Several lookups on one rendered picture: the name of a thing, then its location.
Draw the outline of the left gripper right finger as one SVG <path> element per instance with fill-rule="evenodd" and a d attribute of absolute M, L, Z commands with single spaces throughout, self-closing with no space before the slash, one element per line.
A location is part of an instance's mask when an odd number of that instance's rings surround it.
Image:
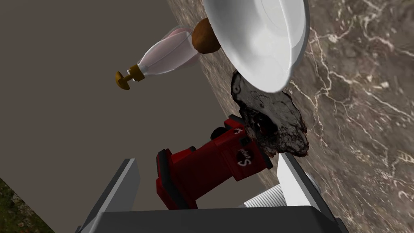
<path fill-rule="evenodd" d="M 312 206 L 330 221 L 335 217 L 293 155 L 280 153 L 277 177 L 288 206 Z"/>

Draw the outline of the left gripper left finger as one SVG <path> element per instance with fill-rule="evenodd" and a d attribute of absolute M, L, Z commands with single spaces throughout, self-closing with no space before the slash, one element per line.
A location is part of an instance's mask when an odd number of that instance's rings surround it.
<path fill-rule="evenodd" d="M 125 159 L 76 233 L 95 233 L 106 212 L 131 211 L 139 183 L 136 159 Z"/>

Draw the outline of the white ribbed cylinder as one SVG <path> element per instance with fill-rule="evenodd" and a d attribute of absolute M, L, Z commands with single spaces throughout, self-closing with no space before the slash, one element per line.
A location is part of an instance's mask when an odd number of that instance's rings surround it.
<path fill-rule="evenodd" d="M 288 205 L 283 195 L 280 184 L 254 196 L 246 202 L 239 205 L 239 208 L 257 208 L 257 207 L 279 207 L 294 206 Z"/>

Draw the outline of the clear bottle with gold pump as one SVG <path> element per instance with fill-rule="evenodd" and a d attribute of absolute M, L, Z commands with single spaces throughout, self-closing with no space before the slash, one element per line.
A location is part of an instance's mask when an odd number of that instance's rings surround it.
<path fill-rule="evenodd" d="M 127 76 L 123 77 L 120 72 L 115 74 L 117 85 L 129 90 L 130 80 L 138 82 L 148 76 L 168 73 L 196 62 L 200 53 L 192 45 L 192 33 L 189 27 L 173 28 L 127 70 Z"/>

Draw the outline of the white bowl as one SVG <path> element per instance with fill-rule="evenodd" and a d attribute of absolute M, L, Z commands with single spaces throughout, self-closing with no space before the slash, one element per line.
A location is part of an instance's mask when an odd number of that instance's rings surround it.
<path fill-rule="evenodd" d="M 308 0 L 203 0 L 227 58 L 255 88 L 280 92 L 307 47 Z"/>

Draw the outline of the brown round fruit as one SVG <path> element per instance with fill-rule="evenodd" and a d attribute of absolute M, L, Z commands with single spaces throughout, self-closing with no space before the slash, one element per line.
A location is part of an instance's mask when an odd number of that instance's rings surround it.
<path fill-rule="evenodd" d="M 221 48 L 208 18 L 202 19 L 194 27 L 192 45 L 201 54 L 214 53 Z"/>

